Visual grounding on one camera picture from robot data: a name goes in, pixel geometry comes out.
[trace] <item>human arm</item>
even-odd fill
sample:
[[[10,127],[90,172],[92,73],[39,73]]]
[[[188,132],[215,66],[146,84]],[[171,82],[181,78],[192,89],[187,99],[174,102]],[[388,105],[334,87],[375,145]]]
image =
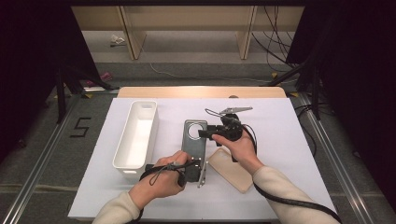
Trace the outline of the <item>human arm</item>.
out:
[[[159,159],[154,166],[162,166],[174,161],[184,164],[191,161],[191,156],[180,150],[173,156]],[[152,200],[176,195],[184,189],[184,186],[181,187],[177,183],[178,172],[176,171],[162,171],[155,184],[150,185],[149,181],[154,175],[146,176],[128,192],[125,191],[119,197],[106,203],[93,223],[116,224],[135,220],[139,217],[140,210]]]
[[[258,191],[266,195],[281,199],[298,200],[315,203],[306,193],[292,184],[288,178],[278,170],[264,165],[256,156],[252,140],[243,131],[242,137],[234,142],[220,135],[212,135],[213,140],[230,149],[233,157],[252,176]],[[288,205],[267,199],[281,223],[338,223],[330,215],[316,209],[296,205]]]

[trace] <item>beige pouch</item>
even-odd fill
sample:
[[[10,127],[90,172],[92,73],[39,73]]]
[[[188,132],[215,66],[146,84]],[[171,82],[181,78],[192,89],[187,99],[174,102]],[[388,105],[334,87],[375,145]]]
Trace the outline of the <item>beige pouch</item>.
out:
[[[253,184],[253,179],[239,162],[233,162],[231,154],[219,147],[209,158],[209,164],[241,193],[246,193]]]

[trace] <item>hand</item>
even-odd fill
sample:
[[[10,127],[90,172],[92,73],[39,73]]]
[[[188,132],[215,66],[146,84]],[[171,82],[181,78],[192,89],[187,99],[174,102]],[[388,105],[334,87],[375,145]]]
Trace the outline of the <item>hand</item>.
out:
[[[238,160],[241,166],[244,167],[251,175],[254,175],[257,170],[264,166],[259,158],[257,158],[253,142],[245,130],[242,132],[241,138],[234,142],[218,134],[212,134],[212,138],[217,143],[230,149],[233,157]]]
[[[154,166],[163,166],[173,161],[185,164],[187,161],[191,161],[191,156],[179,150],[173,156],[160,158]],[[139,209],[144,208],[153,199],[176,195],[184,189],[177,183],[177,171],[161,171],[155,184],[151,186],[149,181],[155,175],[146,176],[129,191],[132,201]]]

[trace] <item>rectangular container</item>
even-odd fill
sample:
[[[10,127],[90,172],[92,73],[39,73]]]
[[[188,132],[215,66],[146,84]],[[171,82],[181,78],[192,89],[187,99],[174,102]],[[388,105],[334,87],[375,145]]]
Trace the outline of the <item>rectangular container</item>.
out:
[[[113,166],[126,178],[138,180],[151,162],[158,122],[156,102],[132,103],[113,160]]]

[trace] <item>white sleeve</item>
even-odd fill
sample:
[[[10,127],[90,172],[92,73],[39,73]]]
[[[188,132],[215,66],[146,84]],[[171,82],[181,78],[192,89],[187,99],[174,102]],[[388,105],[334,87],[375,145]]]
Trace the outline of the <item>white sleeve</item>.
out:
[[[253,175],[253,181],[262,190],[274,196],[314,203],[306,193],[294,186],[285,175],[274,168],[263,166]],[[319,210],[267,201],[282,224],[338,223],[333,217]]]
[[[92,224],[124,224],[139,217],[140,210],[127,191],[106,203]]]

